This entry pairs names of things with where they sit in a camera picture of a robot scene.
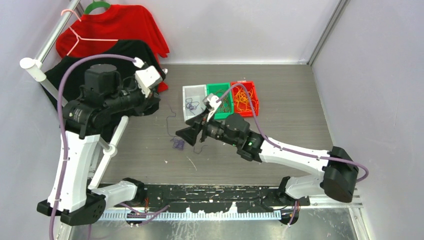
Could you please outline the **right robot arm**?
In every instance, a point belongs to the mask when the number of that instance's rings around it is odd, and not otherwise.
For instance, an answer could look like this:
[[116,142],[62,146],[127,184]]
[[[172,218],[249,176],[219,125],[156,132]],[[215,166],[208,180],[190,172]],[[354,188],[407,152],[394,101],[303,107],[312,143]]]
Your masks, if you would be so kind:
[[210,137],[236,147],[237,154],[247,161],[279,164],[306,172],[307,176],[286,176],[281,180],[277,198],[283,205],[321,194],[342,203],[353,199],[359,166],[341,147],[315,150],[265,138],[251,130],[250,123],[238,113],[224,121],[207,120],[206,113],[201,113],[187,120],[186,125],[175,134],[191,146]]

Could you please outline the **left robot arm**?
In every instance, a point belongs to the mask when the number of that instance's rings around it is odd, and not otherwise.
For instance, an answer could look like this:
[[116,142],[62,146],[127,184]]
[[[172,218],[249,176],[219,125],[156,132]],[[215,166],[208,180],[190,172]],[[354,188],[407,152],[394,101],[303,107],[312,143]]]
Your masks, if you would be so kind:
[[121,203],[138,207],[145,202],[147,191],[139,180],[127,177],[106,187],[100,187],[100,180],[118,151],[130,112],[141,116],[158,104],[161,81],[159,70],[147,65],[126,79],[111,64],[85,71],[80,96],[62,109],[65,136],[56,179],[49,197],[38,203],[39,213],[81,226],[97,222]]

